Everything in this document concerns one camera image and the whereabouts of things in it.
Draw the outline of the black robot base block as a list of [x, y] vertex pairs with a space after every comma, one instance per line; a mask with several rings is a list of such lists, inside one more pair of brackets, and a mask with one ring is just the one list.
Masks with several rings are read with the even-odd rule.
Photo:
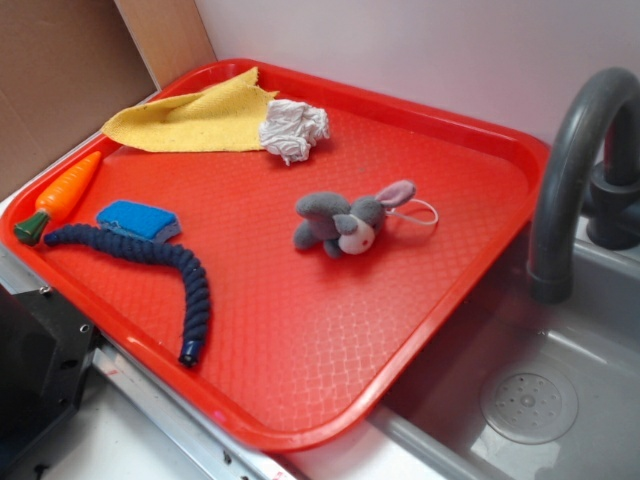
[[1, 477], [79, 410], [99, 330], [57, 291], [1, 289]]

